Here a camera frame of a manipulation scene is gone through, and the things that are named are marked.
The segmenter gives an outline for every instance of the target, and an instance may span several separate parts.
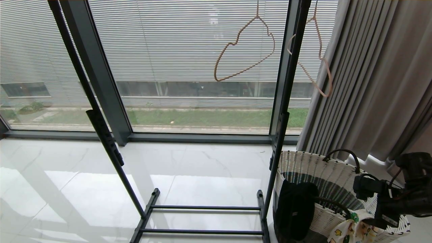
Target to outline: black cloth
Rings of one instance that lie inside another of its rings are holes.
[[[275,214],[278,239],[302,240],[306,237],[315,213],[318,188],[313,183],[284,181]]]

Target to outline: corrugated metal wall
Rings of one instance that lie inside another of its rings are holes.
[[[255,0],[90,0],[104,50],[117,81],[214,81],[215,61],[228,41],[251,19]],[[14,106],[35,100],[55,106],[86,106],[88,101],[64,47],[46,1],[0,2],[0,82],[44,82],[51,98],[8,98],[0,89],[1,104]],[[260,16],[276,40],[274,55],[229,81],[275,82],[283,40],[287,1],[260,0]],[[312,3],[309,15],[313,14]],[[318,2],[324,50],[331,36],[337,0]],[[218,76],[241,70],[271,51],[273,42],[260,22],[241,35],[221,60]],[[300,61],[317,75],[318,38],[306,26]],[[301,69],[295,81],[308,79]],[[271,107],[272,98],[123,97],[125,106]],[[309,99],[292,99],[291,107],[308,107]]]

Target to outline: glass pane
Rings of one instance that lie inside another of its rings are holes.
[[[0,114],[12,129],[93,131],[47,1],[0,1]]]
[[[216,60],[255,16],[256,0],[89,3],[134,131],[268,134],[287,0],[260,0],[274,54],[222,82],[213,77]],[[272,49],[264,25],[252,22],[222,57],[218,77],[253,65]]]
[[[308,18],[313,17],[316,0],[312,0]],[[317,20],[322,39],[322,55],[333,32],[334,20],[336,17],[337,2],[335,0],[318,0]],[[314,22],[306,25],[303,36],[302,48],[300,49],[299,61],[306,67],[311,77],[317,78],[321,61],[318,59],[319,39]],[[311,97],[314,92],[312,82],[303,69],[297,65],[294,84],[292,86],[291,98],[289,101],[289,122],[287,134],[300,134],[305,125],[308,115]]]

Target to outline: white marble floor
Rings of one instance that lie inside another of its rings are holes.
[[[143,205],[155,187],[159,204],[215,206],[257,206],[257,190],[267,189],[270,146],[129,143],[120,151]],[[140,217],[99,142],[3,139],[0,165],[1,243],[129,242]],[[432,221],[415,220],[401,242],[432,242]],[[271,214],[268,223],[276,242]],[[260,224],[256,214],[155,211],[149,227],[259,230]],[[261,239],[152,234],[141,240],[204,241]]]

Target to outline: clothes hanger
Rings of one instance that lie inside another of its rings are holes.
[[[259,14],[258,14],[258,10],[259,10],[259,0],[257,0],[257,14],[255,15],[255,17],[254,17],[253,19],[251,19],[248,23],[246,23],[246,24],[243,26],[243,28],[240,29],[240,31],[237,33],[237,39],[235,40],[235,42],[234,42],[234,43],[232,43],[232,42],[228,42],[228,43],[225,45],[225,47],[223,48],[222,52],[220,53],[220,55],[219,55],[219,57],[218,57],[218,59],[217,59],[217,61],[216,61],[215,69],[214,69],[214,73],[213,73],[216,81],[220,82],[220,81],[223,81],[223,80],[229,79],[229,78],[231,78],[231,77],[234,77],[234,76],[236,76],[236,75],[239,75],[239,74],[241,74],[241,73],[243,73],[243,72],[246,72],[247,70],[249,70],[249,69],[255,67],[256,65],[258,65],[258,64],[260,64],[261,62],[263,62],[264,60],[266,60],[269,56],[271,56],[271,55],[274,53],[274,49],[275,49],[275,47],[276,47],[276,43],[275,43],[275,41],[274,41],[273,34],[269,31],[269,26],[267,26],[267,24],[265,23],[265,21],[264,21],[264,20],[259,16]],[[259,20],[264,24],[264,26],[266,26],[266,28],[267,28],[267,36],[271,36],[271,38],[273,39],[273,50],[272,50],[272,52],[271,52],[270,54],[268,54],[266,57],[264,57],[263,59],[259,60],[257,63],[251,65],[250,67],[247,67],[247,68],[245,68],[245,69],[241,70],[240,72],[237,72],[237,73],[235,73],[235,74],[233,74],[233,75],[226,76],[226,77],[224,77],[224,78],[218,79],[217,76],[216,76],[217,67],[218,67],[219,62],[220,62],[220,59],[222,58],[222,56],[223,56],[223,54],[225,53],[226,49],[227,49],[228,46],[230,46],[230,45],[233,45],[233,46],[234,46],[234,45],[237,45],[237,44],[238,44],[238,39],[240,38],[240,34],[245,30],[246,27],[248,27],[248,26],[249,26],[249,25],[250,25],[254,20],[256,20],[256,19],[259,19]]]
[[[327,69],[327,75],[328,75],[328,82],[329,82],[329,90],[328,90],[328,94],[325,94],[320,87],[318,86],[317,82],[312,78],[312,76],[309,74],[309,72],[306,70],[306,68],[304,67],[304,65],[301,62],[297,62],[298,65],[300,65],[303,69],[303,71],[306,73],[306,75],[308,76],[309,80],[312,82],[312,84],[315,86],[316,89],[318,89],[318,91],[320,92],[320,94],[323,97],[329,97],[333,91],[333,76],[331,75],[330,72],[330,66],[327,62],[327,59],[325,59],[324,57],[321,56],[321,51],[323,48],[323,43],[321,40],[321,34],[320,34],[320,30],[318,28],[318,22],[317,22],[317,6],[318,6],[318,0],[315,2],[315,10],[314,10],[314,16],[312,18],[310,18],[306,24],[310,23],[312,20],[315,23],[315,28],[317,29],[317,34],[318,34],[318,40],[320,42],[320,51],[318,52],[318,59],[320,59],[321,61],[324,61],[324,64],[326,66]],[[289,41],[288,41],[288,46],[290,46],[290,43],[292,41],[292,39],[295,37],[295,35],[293,35]]]

